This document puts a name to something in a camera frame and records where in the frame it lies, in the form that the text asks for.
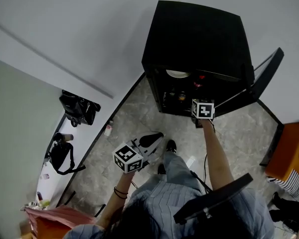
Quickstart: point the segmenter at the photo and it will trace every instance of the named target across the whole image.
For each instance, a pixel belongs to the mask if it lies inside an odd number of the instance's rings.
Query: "black and white striped cloth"
[[[296,201],[299,202],[299,174],[292,170],[286,181],[281,181],[272,177],[267,177],[268,182],[274,182],[286,190]]]

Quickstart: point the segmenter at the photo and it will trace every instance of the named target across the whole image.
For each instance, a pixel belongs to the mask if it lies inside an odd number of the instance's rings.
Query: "shirt sleeve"
[[[93,224],[79,225],[71,229],[63,239],[98,239],[102,236],[103,230]]]
[[[253,236],[259,239],[274,238],[275,226],[262,196],[253,189],[244,189],[231,201]]]

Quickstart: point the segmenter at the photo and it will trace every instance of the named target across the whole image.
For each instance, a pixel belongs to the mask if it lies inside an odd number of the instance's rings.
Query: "white plate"
[[[174,77],[174,78],[186,78],[190,75],[190,73],[179,72],[179,71],[172,71],[166,70],[167,74]]]

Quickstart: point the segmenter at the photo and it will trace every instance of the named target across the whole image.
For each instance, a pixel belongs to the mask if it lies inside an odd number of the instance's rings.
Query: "black and white marker cube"
[[[143,165],[143,157],[131,147],[122,143],[113,152],[114,163],[125,173],[140,169]]]
[[[191,113],[197,119],[213,119],[214,118],[214,103],[212,102],[198,102],[193,99]]]

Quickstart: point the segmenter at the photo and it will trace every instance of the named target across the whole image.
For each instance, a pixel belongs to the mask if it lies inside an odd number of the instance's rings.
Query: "gray floor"
[[[255,103],[216,118],[214,125],[234,178],[249,172],[254,178],[250,187],[269,202],[277,188],[267,183],[259,163],[271,143],[277,123]],[[177,154],[188,164],[192,163],[190,169],[203,178],[206,154],[203,130],[196,129],[190,118],[159,113],[149,83],[144,78],[115,115],[111,136],[99,138],[84,162],[87,168],[77,173],[63,200],[75,190],[76,195],[69,206],[87,214],[96,214],[99,207],[108,201],[121,175],[121,170],[112,161],[112,151],[138,133],[151,130],[163,132],[165,138],[152,155],[151,165],[136,173],[133,181],[137,186],[156,173],[169,139],[175,140]],[[129,195],[134,190],[131,186]]]

